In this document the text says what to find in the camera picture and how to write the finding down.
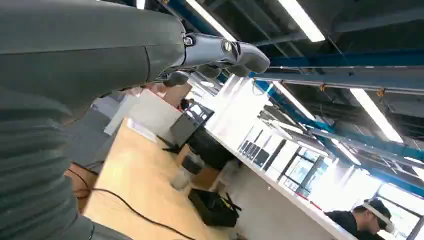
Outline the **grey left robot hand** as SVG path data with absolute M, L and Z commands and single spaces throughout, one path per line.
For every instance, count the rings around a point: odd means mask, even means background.
M 187 33 L 169 14 L 101 0 L 0 3 L 0 119 L 72 122 L 113 91 L 210 65 L 262 73 L 254 45 Z

